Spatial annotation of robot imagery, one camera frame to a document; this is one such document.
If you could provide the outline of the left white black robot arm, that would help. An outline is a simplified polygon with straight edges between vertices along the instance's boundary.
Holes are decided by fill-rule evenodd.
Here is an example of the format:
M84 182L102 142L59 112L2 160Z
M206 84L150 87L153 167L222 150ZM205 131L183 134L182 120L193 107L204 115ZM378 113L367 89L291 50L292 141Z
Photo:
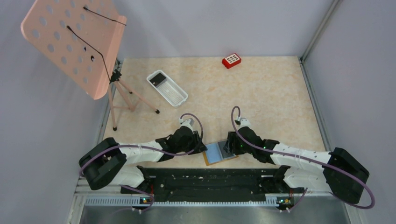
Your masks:
M163 162L176 156L207 151L197 131L182 126L174 134L147 143L118 143L113 137L101 141L78 162L81 175L91 190L107 185L126 185L139 193L149 189L150 181L140 162Z

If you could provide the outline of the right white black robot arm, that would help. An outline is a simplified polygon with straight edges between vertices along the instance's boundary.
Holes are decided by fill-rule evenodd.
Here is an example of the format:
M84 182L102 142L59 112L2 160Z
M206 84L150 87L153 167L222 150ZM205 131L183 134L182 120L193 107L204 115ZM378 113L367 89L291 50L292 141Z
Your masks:
M328 191L346 203L360 202L369 171L347 150L335 148L316 152L287 146L277 140L261 139L248 126L227 134L226 150L249 154L261 163L278 165L274 187L279 192L290 188Z

